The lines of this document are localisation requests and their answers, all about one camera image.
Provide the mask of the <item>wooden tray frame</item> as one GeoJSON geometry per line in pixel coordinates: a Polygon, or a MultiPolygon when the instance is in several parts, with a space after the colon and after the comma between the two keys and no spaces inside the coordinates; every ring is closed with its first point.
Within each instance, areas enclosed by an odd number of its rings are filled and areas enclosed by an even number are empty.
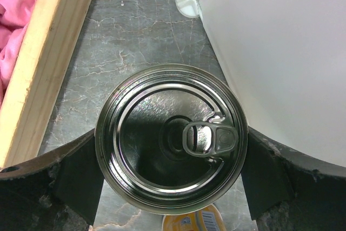
{"type": "Polygon", "coordinates": [[[1,167],[37,156],[91,0],[37,0],[1,106],[1,167]]]}

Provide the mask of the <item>pink crumpled cloth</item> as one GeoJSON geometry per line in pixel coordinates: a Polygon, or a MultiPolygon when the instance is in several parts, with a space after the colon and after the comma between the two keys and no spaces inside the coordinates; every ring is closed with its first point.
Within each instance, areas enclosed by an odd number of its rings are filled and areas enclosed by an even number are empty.
{"type": "Polygon", "coordinates": [[[1,101],[8,88],[36,0],[1,0],[1,101]]]}

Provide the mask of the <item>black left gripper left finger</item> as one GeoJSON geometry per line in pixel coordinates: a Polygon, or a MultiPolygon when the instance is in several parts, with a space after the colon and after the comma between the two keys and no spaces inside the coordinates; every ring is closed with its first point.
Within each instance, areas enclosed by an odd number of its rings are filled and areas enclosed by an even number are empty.
{"type": "Polygon", "coordinates": [[[94,131],[1,170],[1,230],[88,230],[104,176],[94,131]]]}

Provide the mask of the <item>blue white label can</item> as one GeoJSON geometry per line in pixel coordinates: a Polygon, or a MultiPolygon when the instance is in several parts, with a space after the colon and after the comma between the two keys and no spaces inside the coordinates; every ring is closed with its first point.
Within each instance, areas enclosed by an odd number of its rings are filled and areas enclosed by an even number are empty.
{"type": "Polygon", "coordinates": [[[229,87],[185,64],[139,71],[105,101],[95,149],[109,186],[155,214],[200,210],[236,182],[248,123],[229,87]]]}

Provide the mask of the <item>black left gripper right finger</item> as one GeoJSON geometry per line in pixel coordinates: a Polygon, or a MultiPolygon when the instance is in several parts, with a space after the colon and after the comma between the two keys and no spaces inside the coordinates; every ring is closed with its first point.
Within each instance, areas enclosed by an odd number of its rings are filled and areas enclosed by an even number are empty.
{"type": "Polygon", "coordinates": [[[242,182],[258,230],[345,230],[345,168],[250,128],[242,182]]]}

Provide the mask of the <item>white cube cabinet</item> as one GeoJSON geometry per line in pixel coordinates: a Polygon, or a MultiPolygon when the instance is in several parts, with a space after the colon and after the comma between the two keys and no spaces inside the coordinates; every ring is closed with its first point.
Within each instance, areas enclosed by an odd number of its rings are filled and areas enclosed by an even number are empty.
{"type": "Polygon", "coordinates": [[[345,166],[345,0],[176,0],[200,17],[249,126],[345,166]]]}

